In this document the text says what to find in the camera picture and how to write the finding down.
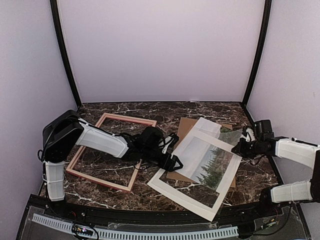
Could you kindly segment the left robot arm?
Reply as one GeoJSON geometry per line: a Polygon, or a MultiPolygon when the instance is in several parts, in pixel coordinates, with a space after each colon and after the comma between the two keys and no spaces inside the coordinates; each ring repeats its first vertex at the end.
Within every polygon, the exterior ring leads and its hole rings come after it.
{"type": "Polygon", "coordinates": [[[60,218],[67,218],[71,213],[70,206],[64,202],[64,167],[65,161],[74,146],[79,150],[71,161],[74,164],[85,148],[91,148],[109,154],[117,159],[136,161],[135,169],[128,186],[107,182],[105,180],[85,175],[68,167],[68,172],[94,183],[130,192],[135,182],[142,161],[155,164],[159,168],[174,172],[183,168],[180,159],[167,151],[179,141],[176,133],[165,136],[156,127],[157,122],[151,119],[104,113],[95,125],[81,118],[76,111],[68,110],[42,131],[42,149],[37,157],[43,165],[43,181],[46,184],[46,196],[51,201],[51,210],[60,218]],[[112,133],[100,126],[105,119],[119,120],[139,125],[145,125],[142,133],[112,133]]]}

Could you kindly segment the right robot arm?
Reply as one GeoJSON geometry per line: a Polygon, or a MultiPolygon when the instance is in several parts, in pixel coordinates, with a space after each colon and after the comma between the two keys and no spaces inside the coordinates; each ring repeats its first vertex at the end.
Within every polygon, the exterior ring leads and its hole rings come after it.
{"type": "Polygon", "coordinates": [[[256,121],[253,127],[244,127],[238,143],[231,152],[245,159],[257,156],[291,160],[313,170],[309,180],[265,188],[255,205],[255,213],[266,217],[275,204],[283,202],[320,201],[320,146],[294,137],[275,137],[269,119],[256,121]]]}

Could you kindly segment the landscape photo print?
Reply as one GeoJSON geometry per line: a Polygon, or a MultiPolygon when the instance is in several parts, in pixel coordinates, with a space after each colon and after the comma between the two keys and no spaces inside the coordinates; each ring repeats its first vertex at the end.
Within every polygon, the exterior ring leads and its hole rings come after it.
{"type": "Polygon", "coordinates": [[[242,160],[232,153],[240,136],[240,130],[201,117],[173,151],[183,164],[175,172],[219,194],[227,191],[242,160]]]}

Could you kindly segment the white mat board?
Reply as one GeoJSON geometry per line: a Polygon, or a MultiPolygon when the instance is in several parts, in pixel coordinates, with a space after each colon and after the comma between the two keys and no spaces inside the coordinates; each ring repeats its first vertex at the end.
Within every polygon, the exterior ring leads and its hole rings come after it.
{"type": "Polygon", "coordinates": [[[199,215],[200,217],[212,221],[219,211],[229,189],[223,191],[222,193],[217,194],[216,200],[214,201],[212,207],[209,207],[200,201],[193,199],[190,196],[187,196],[183,192],[179,191],[178,189],[170,186],[169,184],[165,183],[161,180],[161,176],[164,174],[164,170],[160,169],[147,183],[147,185],[160,194],[164,195],[165,197],[171,199],[172,201],[176,202],[177,204],[181,205],[182,207],[188,209],[189,211],[199,215]]]}

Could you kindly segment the pink wooden picture frame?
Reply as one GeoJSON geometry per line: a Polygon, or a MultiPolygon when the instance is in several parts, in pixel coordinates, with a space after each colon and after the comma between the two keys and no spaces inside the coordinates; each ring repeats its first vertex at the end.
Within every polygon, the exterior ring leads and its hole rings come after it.
{"type": "MultiPolygon", "coordinates": [[[[142,125],[147,125],[147,126],[152,126],[155,127],[157,124],[156,120],[151,120],[151,119],[145,119],[145,118],[138,118],[138,117],[131,117],[131,116],[124,116],[124,115],[117,115],[117,114],[112,114],[112,113],[103,113],[103,115],[99,118],[99,120],[97,121],[97,123],[95,124],[96,127],[100,127],[102,125],[102,123],[105,121],[105,119],[113,119],[113,120],[119,120],[119,121],[125,121],[125,122],[130,122],[130,123],[135,123],[135,124],[142,124],[142,125]]],[[[120,185],[117,183],[113,183],[113,182],[109,182],[103,179],[99,179],[97,177],[94,176],[90,176],[88,174],[84,174],[82,172],[76,171],[74,170],[74,167],[76,165],[76,163],[78,162],[80,156],[82,155],[82,153],[84,152],[84,150],[86,149],[85,146],[81,146],[78,151],[76,152],[75,156],[72,158],[72,160],[70,161],[69,165],[66,168],[66,172],[68,172],[69,174],[72,174],[74,176],[77,176],[79,178],[83,178],[86,180],[89,180],[93,183],[105,186],[105,187],[109,187],[112,189],[117,189],[117,190],[121,190],[124,192],[128,192],[130,193],[133,185],[136,181],[142,160],[140,160],[134,167],[134,171],[131,175],[130,181],[128,183],[128,186],[124,186],[124,185],[120,185]]]]}

